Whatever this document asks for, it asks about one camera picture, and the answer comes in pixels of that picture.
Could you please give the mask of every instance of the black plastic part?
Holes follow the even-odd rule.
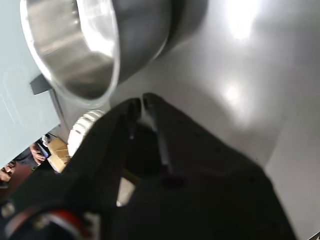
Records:
[[[35,171],[2,203],[13,203],[15,213],[1,218],[0,228],[30,208],[37,214],[66,208],[79,216],[99,213],[101,239],[296,239],[258,165],[161,97],[145,94],[143,104],[155,132],[137,125],[139,99],[113,108],[62,174]],[[129,203],[118,208],[125,168],[139,181]],[[6,231],[0,234],[8,239]]]
[[[48,80],[42,74],[40,74],[34,80],[32,80],[30,82],[30,86],[33,95],[42,94],[52,89],[52,86],[48,83]]]

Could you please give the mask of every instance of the person's hand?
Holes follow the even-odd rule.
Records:
[[[1,180],[1,181],[4,181],[4,182],[9,182],[10,179],[11,179],[10,174],[7,173],[4,168],[1,169],[1,170],[0,170],[0,180]]]
[[[44,160],[46,160],[46,158],[41,155],[41,152],[38,150],[36,144],[32,144],[32,145],[30,146],[30,151],[31,151],[31,154],[32,154],[35,162],[36,162],[38,165],[41,165],[42,162],[43,162]]]

